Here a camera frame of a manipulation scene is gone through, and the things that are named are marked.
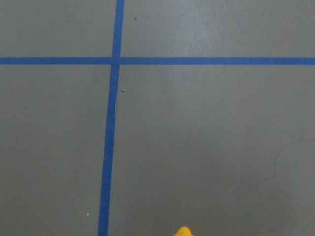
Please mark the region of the yellow corn cob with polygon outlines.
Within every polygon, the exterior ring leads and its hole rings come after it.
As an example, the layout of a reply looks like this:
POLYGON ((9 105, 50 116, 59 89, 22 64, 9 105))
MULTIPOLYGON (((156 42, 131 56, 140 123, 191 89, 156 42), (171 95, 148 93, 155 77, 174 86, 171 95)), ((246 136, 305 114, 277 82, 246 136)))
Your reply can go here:
POLYGON ((191 229, 187 226, 180 227, 173 236, 194 236, 191 229))

